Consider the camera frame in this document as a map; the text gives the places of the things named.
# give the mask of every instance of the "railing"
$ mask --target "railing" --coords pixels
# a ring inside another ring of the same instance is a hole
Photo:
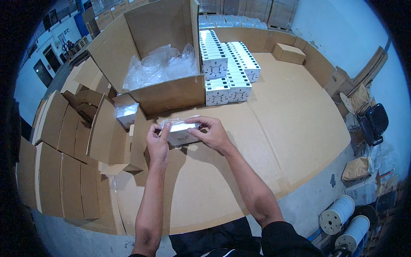
[[[55,11],[51,11],[49,14],[50,17],[50,23],[53,26],[57,22],[61,23],[61,20],[67,16],[72,16],[71,13],[75,12],[78,10],[76,4],[72,4],[69,7],[64,8],[63,10],[59,11],[56,13]],[[36,31],[34,32],[33,36],[31,37],[29,43],[27,44],[27,48],[24,51],[23,57],[21,59],[20,65],[18,66],[18,70],[23,67],[23,65],[27,62],[27,60],[30,58],[32,53],[37,49],[37,39],[46,31],[43,21],[38,25],[36,28]]]

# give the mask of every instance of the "person's left hand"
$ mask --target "person's left hand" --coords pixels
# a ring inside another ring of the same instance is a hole
[[[159,124],[152,124],[147,133],[145,141],[147,142],[148,152],[150,154],[150,165],[165,165],[169,162],[169,144],[167,136],[170,133],[171,122],[164,125],[163,130]]]

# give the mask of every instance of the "white cable spool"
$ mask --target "white cable spool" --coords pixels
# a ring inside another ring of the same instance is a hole
[[[340,195],[337,200],[320,215],[320,226],[322,230],[335,235],[341,230],[343,224],[354,213],[354,200],[346,194]]]
[[[347,250],[355,252],[358,244],[369,229],[369,219],[364,215],[358,215],[351,221],[347,230],[335,241],[335,248],[346,245]]]

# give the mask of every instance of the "black chair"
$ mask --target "black chair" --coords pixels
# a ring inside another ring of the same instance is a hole
[[[388,127],[388,116],[382,104],[368,107],[357,116],[357,119],[369,146],[376,146],[383,142],[381,135]]]

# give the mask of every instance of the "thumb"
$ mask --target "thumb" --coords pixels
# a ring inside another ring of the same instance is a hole
[[[203,138],[205,137],[205,134],[203,132],[201,132],[200,130],[193,129],[193,128],[187,129],[187,132],[201,140],[203,140]]]

